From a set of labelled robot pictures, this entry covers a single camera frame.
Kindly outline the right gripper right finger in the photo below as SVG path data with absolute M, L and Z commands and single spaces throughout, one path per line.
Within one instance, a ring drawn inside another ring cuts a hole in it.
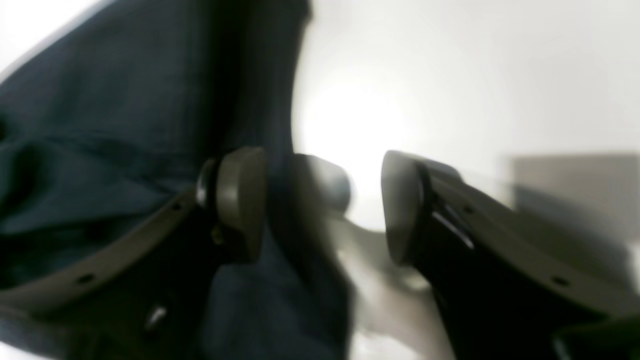
M 637 360 L 639 296 L 543 251 L 539 226 L 455 169 L 389 150 L 387 247 L 430 284 L 458 360 Z

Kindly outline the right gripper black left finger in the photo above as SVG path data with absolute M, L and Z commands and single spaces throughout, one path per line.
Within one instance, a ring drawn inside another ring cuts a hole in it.
M 206 160 L 198 182 L 128 234 L 1 291 L 1 342 L 50 360 L 182 360 L 222 265 L 258 259 L 266 153 Z

